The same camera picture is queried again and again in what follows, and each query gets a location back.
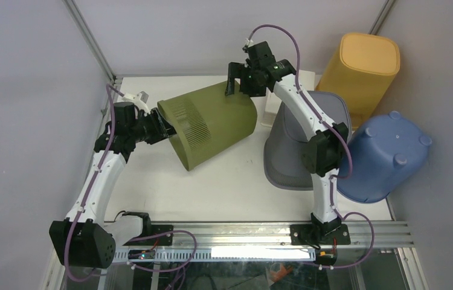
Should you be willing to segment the olive green waste bin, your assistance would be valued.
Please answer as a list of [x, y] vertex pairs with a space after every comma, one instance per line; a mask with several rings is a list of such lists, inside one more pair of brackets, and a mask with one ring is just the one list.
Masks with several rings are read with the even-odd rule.
[[161, 115], [175, 129], [170, 144], [188, 171], [254, 132], [254, 102], [239, 91], [239, 84], [228, 96], [226, 88], [227, 82], [221, 82], [157, 103]]

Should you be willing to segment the white perforated plastic tray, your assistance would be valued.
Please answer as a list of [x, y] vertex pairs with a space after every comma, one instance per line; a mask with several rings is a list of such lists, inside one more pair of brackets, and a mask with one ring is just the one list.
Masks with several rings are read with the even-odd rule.
[[[308, 91], [314, 91], [316, 87], [316, 73], [313, 71], [299, 70], [300, 84]], [[267, 90], [265, 107], [260, 123], [262, 126], [272, 127], [280, 108], [281, 100], [270, 90]]]

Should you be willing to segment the grey mesh waste bin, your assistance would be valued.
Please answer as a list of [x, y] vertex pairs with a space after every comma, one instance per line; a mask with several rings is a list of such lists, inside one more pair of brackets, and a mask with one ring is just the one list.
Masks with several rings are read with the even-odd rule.
[[[309, 94], [335, 123], [345, 123], [349, 129], [352, 128], [347, 105], [341, 97], [320, 91], [309, 91]], [[300, 158], [307, 142], [298, 121], [282, 103], [263, 151], [265, 176], [272, 185], [284, 190], [313, 189], [312, 178]]]

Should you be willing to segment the yellow slatted waste bin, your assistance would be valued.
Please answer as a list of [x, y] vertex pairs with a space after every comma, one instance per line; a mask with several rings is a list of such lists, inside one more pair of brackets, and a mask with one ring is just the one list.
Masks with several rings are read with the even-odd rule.
[[317, 91], [341, 97], [352, 128], [367, 121], [400, 70], [400, 51], [391, 39], [347, 33], [330, 58]]

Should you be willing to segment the blue plastic bucket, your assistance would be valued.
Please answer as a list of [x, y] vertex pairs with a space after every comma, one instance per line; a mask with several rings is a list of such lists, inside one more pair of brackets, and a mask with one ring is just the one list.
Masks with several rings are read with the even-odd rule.
[[385, 199], [426, 162], [432, 138], [397, 111], [367, 120], [352, 135], [337, 182], [344, 197], [363, 204]]

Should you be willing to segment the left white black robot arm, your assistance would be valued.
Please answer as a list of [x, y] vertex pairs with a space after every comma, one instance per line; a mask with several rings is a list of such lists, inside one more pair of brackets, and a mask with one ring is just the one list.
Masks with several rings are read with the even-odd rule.
[[105, 269], [118, 246], [152, 238], [148, 213], [127, 211], [106, 225], [106, 208], [115, 184], [138, 143], [149, 145], [176, 133], [158, 108], [144, 112], [134, 103], [115, 103], [111, 121], [94, 144], [92, 166], [72, 209], [62, 221], [52, 222], [49, 235], [64, 266]]

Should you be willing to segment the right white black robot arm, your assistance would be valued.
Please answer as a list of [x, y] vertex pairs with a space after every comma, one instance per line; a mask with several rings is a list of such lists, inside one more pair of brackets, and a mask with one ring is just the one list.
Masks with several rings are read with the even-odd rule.
[[247, 40], [243, 51], [248, 55], [245, 62], [228, 65], [225, 95], [240, 92], [261, 97], [270, 90], [298, 121], [307, 138], [300, 158], [313, 182], [311, 236], [317, 244], [325, 245], [342, 224], [334, 191], [347, 153], [349, 129], [345, 123], [335, 123], [319, 107], [301, 85], [298, 71], [286, 59], [277, 61], [266, 41]]

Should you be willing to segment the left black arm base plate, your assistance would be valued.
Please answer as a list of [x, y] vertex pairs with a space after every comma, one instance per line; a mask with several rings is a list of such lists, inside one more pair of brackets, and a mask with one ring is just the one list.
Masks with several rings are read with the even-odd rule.
[[157, 242], [157, 246], [171, 246], [173, 244], [173, 233], [174, 226], [170, 224], [159, 224], [152, 225], [150, 231], [142, 233], [138, 238], [148, 236], [158, 236], [151, 239], [135, 240], [135, 237], [124, 244], [124, 246], [154, 246]]

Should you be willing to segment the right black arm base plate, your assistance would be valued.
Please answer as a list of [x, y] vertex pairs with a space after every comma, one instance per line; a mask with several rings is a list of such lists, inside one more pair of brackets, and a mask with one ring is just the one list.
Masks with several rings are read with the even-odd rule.
[[350, 245], [351, 238], [346, 224], [328, 234], [321, 234], [312, 224], [292, 224], [289, 226], [292, 245]]

